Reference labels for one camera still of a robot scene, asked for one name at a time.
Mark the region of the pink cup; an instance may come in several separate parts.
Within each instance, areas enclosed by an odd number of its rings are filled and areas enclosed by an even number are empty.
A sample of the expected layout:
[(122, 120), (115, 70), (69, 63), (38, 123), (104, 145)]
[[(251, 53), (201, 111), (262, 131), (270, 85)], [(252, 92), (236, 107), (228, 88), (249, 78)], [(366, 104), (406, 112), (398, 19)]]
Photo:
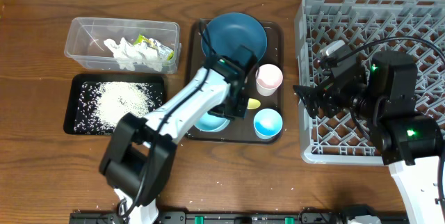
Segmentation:
[(282, 84), (283, 74), (278, 66), (273, 64), (261, 65), (256, 73), (257, 92), (262, 96), (271, 96)]

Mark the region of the green snack wrapper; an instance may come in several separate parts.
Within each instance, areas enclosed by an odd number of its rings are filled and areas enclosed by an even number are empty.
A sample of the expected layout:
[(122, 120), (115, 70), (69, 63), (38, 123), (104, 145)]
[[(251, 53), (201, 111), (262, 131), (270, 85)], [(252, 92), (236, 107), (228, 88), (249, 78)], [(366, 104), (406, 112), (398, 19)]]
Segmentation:
[(157, 50), (158, 57), (160, 57), (161, 59), (169, 61), (174, 56), (175, 52), (171, 48), (163, 45), (161, 42), (159, 42), (154, 38), (147, 38), (143, 35), (139, 35), (136, 38), (136, 41), (133, 43), (133, 46), (142, 45), (143, 43), (145, 43), (149, 48)]

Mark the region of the white tissue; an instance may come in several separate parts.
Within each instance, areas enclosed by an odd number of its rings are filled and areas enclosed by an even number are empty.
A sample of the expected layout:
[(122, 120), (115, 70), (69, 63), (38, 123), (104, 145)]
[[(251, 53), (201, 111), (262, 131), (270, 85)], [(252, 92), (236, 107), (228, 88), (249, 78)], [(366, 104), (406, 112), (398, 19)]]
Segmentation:
[(119, 43), (106, 39), (104, 45), (112, 52), (121, 70), (135, 71), (136, 65), (145, 65), (155, 72), (160, 72), (167, 62), (158, 57), (157, 50), (149, 48), (145, 43), (133, 46), (133, 43), (121, 38)]

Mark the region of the grey dishwasher rack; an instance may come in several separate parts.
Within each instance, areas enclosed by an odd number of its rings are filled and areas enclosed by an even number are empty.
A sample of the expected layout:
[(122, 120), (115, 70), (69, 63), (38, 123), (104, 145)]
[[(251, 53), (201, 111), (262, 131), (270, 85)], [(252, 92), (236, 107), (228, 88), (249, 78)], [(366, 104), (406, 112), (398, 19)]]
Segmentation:
[[(444, 48), (444, 0), (302, 0), (296, 14), (296, 58), (299, 84), (314, 87), (320, 50), (336, 40), (356, 49), (375, 40), (412, 36)], [(390, 42), (360, 53), (362, 64), (380, 50), (404, 51), (419, 69), (416, 110), (444, 126), (444, 64), (433, 50), (417, 42)], [(298, 105), (302, 159), (311, 164), (380, 166), (375, 147), (358, 131), (350, 114), (310, 118)]]

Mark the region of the dark blue plate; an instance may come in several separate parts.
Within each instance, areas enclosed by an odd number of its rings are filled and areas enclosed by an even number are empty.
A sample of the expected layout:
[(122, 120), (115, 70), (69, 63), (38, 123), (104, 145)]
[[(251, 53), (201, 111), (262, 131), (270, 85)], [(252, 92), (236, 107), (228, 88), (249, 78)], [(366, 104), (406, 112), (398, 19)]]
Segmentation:
[(231, 56), (240, 45), (252, 50), (258, 64), (267, 49), (267, 35), (260, 22), (244, 13), (225, 13), (210, 22), (199, 22), (201, 48), (207, 56), (212, 53)]

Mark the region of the black waste tray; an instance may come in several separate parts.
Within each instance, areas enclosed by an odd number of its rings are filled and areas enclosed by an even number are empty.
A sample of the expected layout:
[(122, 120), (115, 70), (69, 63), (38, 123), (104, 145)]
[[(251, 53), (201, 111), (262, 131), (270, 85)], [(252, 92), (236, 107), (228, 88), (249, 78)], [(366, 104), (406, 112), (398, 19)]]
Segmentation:
[(65, 114), (65, 121), (63, 129), (67, 134), (74, 133), (74, 119), (76, 116), (76, 106), (78, 104), (79, 95), (81, 91), (81, 85), (86, 81), (94, 82), (107, 82), (107, 81), (123, 81), (123, 82), (136, 82), (136, 83), (161, 83), (164, 87), (164, 80), (160, 76), (150, 76), (147, 74), (78, 74), (72, 80), (72, 87), (70, 91), (70, 98), (67, 104), (67, 110)]

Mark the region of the clear plastic bin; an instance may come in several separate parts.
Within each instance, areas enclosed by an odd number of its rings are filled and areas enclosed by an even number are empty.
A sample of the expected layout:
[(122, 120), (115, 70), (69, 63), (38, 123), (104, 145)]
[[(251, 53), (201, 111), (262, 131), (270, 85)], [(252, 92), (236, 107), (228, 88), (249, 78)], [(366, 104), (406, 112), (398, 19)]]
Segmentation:
[[(121, 70), (112, 52), (104, 45), (106, 39), (117, 43), (121, 38), (134, 43), (139, 35), (154, 38), (175, 53), (160, 72), (145, 65), (136, 65), (135, 71)], [(174, 74), (178, 70), (181, 43), (180, 28), (175, 22), (98, 17), (77, 17), (67, 35), (65, 55), (89, 70)]]

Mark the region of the small blue cup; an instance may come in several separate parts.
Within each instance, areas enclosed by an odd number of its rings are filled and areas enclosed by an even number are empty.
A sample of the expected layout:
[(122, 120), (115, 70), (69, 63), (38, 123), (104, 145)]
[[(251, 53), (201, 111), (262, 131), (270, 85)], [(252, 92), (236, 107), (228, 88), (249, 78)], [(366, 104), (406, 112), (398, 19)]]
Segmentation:
[(255, 114), (253, 127), (258, 138), (268, 140), (281, 132), (283, 119), (274, 109), (262, 109)]

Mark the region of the spilled white rice pile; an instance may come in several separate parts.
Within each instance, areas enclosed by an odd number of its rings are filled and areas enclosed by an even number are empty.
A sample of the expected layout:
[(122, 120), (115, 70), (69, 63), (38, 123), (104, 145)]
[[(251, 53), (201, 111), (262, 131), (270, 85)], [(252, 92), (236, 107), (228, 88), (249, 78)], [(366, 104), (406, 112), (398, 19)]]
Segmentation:
[(161, 83), (86, 81), (76, 106), (74, 133), (111, 135), (124, 115), (141, 118), (160, 107), (163, 97)]

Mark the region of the dark brown serving tray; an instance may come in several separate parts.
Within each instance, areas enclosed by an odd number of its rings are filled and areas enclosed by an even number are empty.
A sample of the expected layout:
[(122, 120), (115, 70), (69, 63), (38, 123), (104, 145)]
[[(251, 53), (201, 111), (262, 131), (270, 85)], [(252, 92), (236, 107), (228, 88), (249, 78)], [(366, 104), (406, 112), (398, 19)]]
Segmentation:
[[(198, 22), (194, 23), (191, 29), (186, 76), (184, 79), (185, 84), (188, 84), (188, 82), (195, 76), (197, 70), (202, 66), (205, 60), (205, 55), (201, 47), (201, 35), (198, 25)], [(260, 60), (259, 64), (273, 64), (282, 69), (284, 65), (284, 41), (282, 30), (278, 24), (274, 22), (262, 22), (261, 25), (266, 32), (268, 43), (266, 53)], [(279, 87), (271, 96), (264, 97), (257, 92), (255, 77), (250, 76), (245, 88), (245, 93), (250, 98), (258, 99), (261, 102), (259, 109), (273, 109), (278, 113), (282, 112), (284, 106), (282, 87)], [(222, 131), (205, 132), (200, 131), (196, 127), (192, 127), (187, 132), (186, 137), (194, 141), (271, 144), (280, 138), (279, 134), (267, 140), (261, 139), (255, 134), (253, 120), (257, 112), (259, 112), (259, 109), (247, 110), (243, 119), (235, 118)]]

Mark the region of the light blue rice bowl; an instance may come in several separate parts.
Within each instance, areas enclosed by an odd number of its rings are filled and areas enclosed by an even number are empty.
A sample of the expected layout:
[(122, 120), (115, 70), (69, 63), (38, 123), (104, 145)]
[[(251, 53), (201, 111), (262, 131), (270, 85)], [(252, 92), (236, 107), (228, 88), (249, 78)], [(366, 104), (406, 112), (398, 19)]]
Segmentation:
[(219, 132), (226, 128), (230, 120), (205, 113), (195, 124), (194, 127), (205, 132)]

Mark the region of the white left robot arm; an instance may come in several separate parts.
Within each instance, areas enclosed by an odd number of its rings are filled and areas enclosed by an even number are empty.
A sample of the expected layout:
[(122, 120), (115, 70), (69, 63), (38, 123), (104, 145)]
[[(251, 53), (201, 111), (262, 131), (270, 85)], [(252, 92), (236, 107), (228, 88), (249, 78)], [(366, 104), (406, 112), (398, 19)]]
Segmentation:
[(195, 77), (171, 100), (141, 118), (128, 113), (119, 120), (99, 165), (121, 198), (112, 221), (156, 220), (155, 200), (169, 179), (180, 140), (205, 113), (244, 118), (245, 85), (259, 61), (245, 46), (231, 56), (210, 52)]

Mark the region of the yellow plastic spoon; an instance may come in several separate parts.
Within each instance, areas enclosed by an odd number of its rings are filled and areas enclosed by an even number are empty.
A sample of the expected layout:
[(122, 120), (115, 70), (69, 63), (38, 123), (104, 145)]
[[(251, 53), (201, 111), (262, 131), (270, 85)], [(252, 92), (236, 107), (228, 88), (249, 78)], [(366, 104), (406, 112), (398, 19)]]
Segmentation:
[(258, 109), (260, 106), (261, 106), (261, 102), (258, 99), (254, 99), (254, 98), (248, 99), (248, 105), (247, 105), (248, 110), (255, 110), (255, 109)]

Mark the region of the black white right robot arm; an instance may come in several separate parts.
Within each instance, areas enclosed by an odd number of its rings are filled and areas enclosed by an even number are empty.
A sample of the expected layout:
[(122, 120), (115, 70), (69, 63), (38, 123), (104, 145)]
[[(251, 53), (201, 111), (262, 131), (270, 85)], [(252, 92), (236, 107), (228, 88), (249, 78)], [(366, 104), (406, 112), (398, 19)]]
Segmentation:
[(435, 119), (416, 111), (417, 66), (400, 51), (380, 51), (365, 68), (346, 47), (324, 56), (328, 73), (315, 87), (293, 89), (315, 118), (347, 110), (366, 121), (402, 196), (411, 223), (444, 222), (444, 136)]

